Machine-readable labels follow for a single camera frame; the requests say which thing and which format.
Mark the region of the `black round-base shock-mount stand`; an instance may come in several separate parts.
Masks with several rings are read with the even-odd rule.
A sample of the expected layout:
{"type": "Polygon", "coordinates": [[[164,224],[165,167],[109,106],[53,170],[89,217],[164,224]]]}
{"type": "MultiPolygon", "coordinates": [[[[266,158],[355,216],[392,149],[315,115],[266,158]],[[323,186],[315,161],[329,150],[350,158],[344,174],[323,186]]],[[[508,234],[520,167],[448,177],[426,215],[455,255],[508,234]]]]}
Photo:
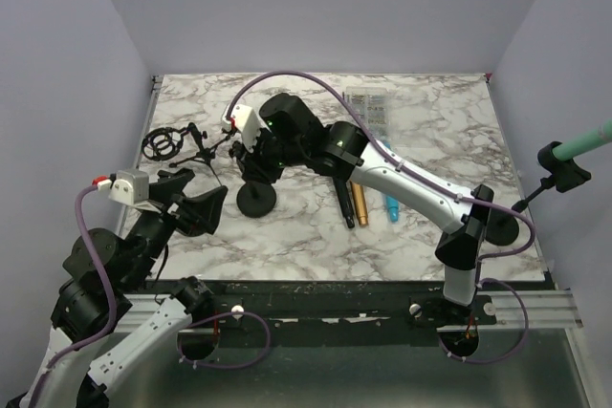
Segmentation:
{"type": "Polygon", "coordinates": [[[276,198],[276,192],[270,183],[244,181],[237,192],[236,204],[246,217],[261,218],[273,211],[276,198]]]}

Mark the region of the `blue toy microphone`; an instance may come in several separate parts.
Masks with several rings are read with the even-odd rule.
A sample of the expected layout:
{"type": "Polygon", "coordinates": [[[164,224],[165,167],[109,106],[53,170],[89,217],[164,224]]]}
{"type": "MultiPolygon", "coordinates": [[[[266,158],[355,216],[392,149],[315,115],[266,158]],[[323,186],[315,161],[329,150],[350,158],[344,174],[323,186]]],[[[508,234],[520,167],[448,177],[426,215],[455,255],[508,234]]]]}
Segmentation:
{"type": "Polygon", "coordinates": [[[400,214],[399,202],[394,197],[388,194],[384,194],[383,197],[384,197],[385,208],[386,208],[386,212],[387,212],[389,221],[395,224],[399,221],[399,214],[400,214]]]}

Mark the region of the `gold microphone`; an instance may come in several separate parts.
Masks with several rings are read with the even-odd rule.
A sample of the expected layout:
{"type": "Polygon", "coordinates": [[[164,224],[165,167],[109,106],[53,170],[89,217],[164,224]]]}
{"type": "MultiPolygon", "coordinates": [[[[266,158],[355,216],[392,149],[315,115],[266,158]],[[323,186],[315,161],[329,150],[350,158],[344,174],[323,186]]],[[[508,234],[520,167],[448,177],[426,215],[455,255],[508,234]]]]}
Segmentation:
{"type": "Polygon", "coordinates": [[[354,182],[350,182],[351,191],[353,195],[353,203],[357,220],[360,226],[369,225],[369,215],[367,209],[367,203],[365,199],[365,192],[362,185],[354,182]]]}

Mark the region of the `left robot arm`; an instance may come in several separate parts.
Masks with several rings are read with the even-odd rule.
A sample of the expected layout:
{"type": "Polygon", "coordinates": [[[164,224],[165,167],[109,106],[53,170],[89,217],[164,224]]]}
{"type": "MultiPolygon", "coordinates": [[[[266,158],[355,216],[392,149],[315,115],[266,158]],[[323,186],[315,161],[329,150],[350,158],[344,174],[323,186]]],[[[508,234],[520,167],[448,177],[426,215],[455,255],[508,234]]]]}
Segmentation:
{"type": "Polygon", "coordinates": [[[174,233],[212,234],[220,224],[228,189],[219,185],[188,197],[189,169],[162,171],[155,182],[138,169],[93,180],[76,196],[80,233],[63,267],[69,274],[51,315],[47,350],[29,390],[10,407],[105,407],[111,392],[156,345],[183,326],[200,327],[212,316],[212,294],[194,277],[178,281],[143,324],[106,354],[99,352],[130,311],[128,296],[142,289],[174,233]],[[141,215],[126,237],[85,224],[82,202],[94,192],[136,208],[141,215]]]}

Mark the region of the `green microphone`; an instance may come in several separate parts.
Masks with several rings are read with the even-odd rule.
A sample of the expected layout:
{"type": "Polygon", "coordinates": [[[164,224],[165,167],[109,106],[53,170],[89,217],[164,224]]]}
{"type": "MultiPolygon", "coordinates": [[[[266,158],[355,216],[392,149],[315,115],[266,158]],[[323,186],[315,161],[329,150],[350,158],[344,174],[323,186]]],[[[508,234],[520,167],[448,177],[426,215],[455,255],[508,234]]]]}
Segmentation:
{"type": "Polygon", "coordinates": [[[553,148],[552,154],[559,161],[569,161],[611,142],[612,120],[603,122],[598,128],[583,133],[553,148]]]}

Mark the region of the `black tripod shock-mount stand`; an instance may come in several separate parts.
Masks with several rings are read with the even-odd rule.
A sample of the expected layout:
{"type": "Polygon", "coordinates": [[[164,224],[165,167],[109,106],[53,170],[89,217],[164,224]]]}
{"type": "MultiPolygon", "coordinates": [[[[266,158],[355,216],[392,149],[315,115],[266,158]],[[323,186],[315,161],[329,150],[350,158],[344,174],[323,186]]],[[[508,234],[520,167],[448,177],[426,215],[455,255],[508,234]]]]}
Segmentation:
{"type": "Polygon", "coordinates": [[[203,164],[220,183],[212,163],[217,158],[218,148],[232,136],[232,132],[225,133],[214,143],[206,144],[208,133],[200,130],[194,122],[182,128],[165,126],[145,134],[140,151],[147,160],[164,162],[171,168],[178,168],[190,161],[203,164]]]}

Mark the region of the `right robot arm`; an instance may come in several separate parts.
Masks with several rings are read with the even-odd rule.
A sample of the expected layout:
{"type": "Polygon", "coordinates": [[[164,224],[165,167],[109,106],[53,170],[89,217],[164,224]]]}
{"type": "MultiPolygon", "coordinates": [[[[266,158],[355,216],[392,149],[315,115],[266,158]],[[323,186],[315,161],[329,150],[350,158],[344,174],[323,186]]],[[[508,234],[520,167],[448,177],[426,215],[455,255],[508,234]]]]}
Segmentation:
{"type": "Polygon", "coordinates": [[[246,181],[275,183],[284,169],[305,166],[323,177],[389,195],[425,216],[442,235],[435,249],[445,267],[440,312],[450,323],[474,313],[477,256],[490,215],[492,190],[450,183],[403,160],[350,122],[323,125],[296,96],[278,94],[259,110],[234,105],[223,128],[241,140],[234,156],[246,181]]]}

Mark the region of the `black microphone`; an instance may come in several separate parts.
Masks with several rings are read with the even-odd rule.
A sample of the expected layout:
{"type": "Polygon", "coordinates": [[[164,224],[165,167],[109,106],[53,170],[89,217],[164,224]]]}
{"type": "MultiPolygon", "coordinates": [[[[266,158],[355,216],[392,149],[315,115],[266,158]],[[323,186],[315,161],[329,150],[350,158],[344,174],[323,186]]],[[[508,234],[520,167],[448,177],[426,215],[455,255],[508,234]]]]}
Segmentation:
{"type": "Polygon", "coordinates": [[[337,193],[341,215],[347,227],[352,229],[355,227],[355,211],[349,195],[347,184],[340,179],[333,178],[333,185],[337,193]]]}

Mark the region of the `black clip microphone stand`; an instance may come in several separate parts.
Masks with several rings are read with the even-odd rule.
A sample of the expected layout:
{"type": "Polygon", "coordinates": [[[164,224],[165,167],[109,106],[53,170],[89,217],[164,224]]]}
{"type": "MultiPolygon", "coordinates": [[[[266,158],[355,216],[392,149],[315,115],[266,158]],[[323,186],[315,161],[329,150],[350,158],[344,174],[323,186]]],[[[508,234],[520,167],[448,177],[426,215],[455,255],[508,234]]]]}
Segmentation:
{"type": "Polygon", "coordinates": [[[157,184],[167,184],[167,183],[175,183],[182,178],[182,173],[180,171],[169,171],[160,169],[157,172],[157,184]]]}

